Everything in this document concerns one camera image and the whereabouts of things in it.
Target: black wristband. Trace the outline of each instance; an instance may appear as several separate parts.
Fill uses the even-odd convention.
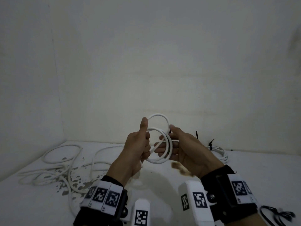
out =
[[[216,203],[210,206],[213,219],[221,220],[224,224],[241,220],[258,212],[255,203],[237,203],[228,177],[230,174],[235,173],[228,165],[225,165],[201,178],[205,190],[208,191],[208,200]]]
[[[111,182],[115,185],[123,187],[123,185],[120,182],[107,175],[105,175],[101,180],[106,182]],[[126,205],[127,200],[128,200],[127,191],[123,190],[117,207],[117,209],[119,209],[119,213],[116,213],[117,215],[120,215],[120,212],[122,211],[123,207]],[[111,225],[112,222],[115,222],[114,224],[119,224],[118,219],[116,219],[116,216],[112,216],[103,213],[99,210],[91,209],[88,207],[81,207],[80,211],[78,212],[74,220],[73,225],[74,226],[83,226],[83,225],[99,226],[100,223],[101,225],[108,225],[108,224]]]

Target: qr code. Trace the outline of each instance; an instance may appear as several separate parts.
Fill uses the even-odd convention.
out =
[[[103,202],[103,200],[107,194],[107,191],[108,191],[108,189],[98,187],[92,200],[98,201],[98,202]]]
[[[204,193],[201,192],[192,192],[193,194],[193,198],[194,198],[194,202],[195,202],[195,206],[197,208],[207,208],[207,203],[206,203],[206,199],[204,196]]]
[[[92,197],[92,194],[94,193],[94,190],[95,190],[95,189],[96,189],[96,186],[92,186],[92,187],[89,189],[89,191],[88,191],[87,195],[85,196],[85,198],[90,199],[90,198]]]
[[[246,182],[244,181],[243,183],[246,187],[246,191],[248,192],[248,194],[252,194],[252,192],[251,192],[250,188],[248,187],[248,185],[246,184]]]
[[[232,185],[236,196],[248,195],[242,181],[233,181]]]
[[[187,194],[181,196],[183,211],[189,209]]]
[[[112,207],[116,207],[118,204],[119,196],[120,196],[119,193],[116,193],[114,191],[109,191],[105,204]]]
[[[144,210],[136,210],[136,216],[135,216],[135,224],[138,226],[145,226],[148,224],[148,212]]]

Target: white wall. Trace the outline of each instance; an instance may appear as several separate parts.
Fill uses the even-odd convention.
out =
[[[51,0],[67,139],[124,143],[163,113],[204,143],[301,154],[288,56],[300,12],[300,0]]]
[[[64,141],[50,11],[0,0],[0,180]]]

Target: wristband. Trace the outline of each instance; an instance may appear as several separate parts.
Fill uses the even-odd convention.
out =
[[[224,224],[241,220],[258,212],[256,199],[246,182],[229,166],[210,172],[201,178],[214,220]]]
[[[77,214],[74,226],[95,226],[117,222],[127,202],[127,191],[115,179],[104,176],[93,183]]]

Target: person's right thumb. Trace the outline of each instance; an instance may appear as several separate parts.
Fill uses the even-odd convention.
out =
[[[169,126],[169,128],[170,128],[170,130],[171,130],[173,133],[175,133],[177,136],[178,136],[180,133],[183,132],[180,128],[177,128],[176,126],[174,126],[174,125],[172,125],[172,124]]]

